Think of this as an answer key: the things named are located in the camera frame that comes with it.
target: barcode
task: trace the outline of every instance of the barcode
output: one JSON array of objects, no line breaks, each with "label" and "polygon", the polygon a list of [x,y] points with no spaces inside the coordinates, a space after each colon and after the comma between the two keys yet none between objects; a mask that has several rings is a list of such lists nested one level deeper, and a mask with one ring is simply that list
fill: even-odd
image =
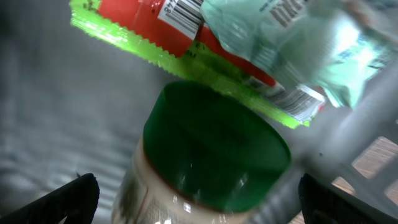
[{"label": "barcode", "polygon": [[303,0],[281,0],[272,7],[270,13],[281,26],[288,27],[303,8]]},{"label": "barcode", "polygon": [[326,102],[324,96],[305,85],[288,91],[280,84],[269,87],[254,77],[251,77],[247,84],[259,91],[263,98],[300,122],[311,120]]},{"label": "barcode", "polygon": [[203,22],[202,3],[203,0],[166,0],[158,18],[193,40]]}]

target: jar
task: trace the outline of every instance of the jar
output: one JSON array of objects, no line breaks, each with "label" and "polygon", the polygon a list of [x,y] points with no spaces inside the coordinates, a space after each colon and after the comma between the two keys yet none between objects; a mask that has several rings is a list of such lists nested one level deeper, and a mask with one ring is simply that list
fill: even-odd
[{"label": "jar", "polygon": [[114,204],[113,224],[244,223],[290,164],[277,132],[195,82],[167,85]]}]

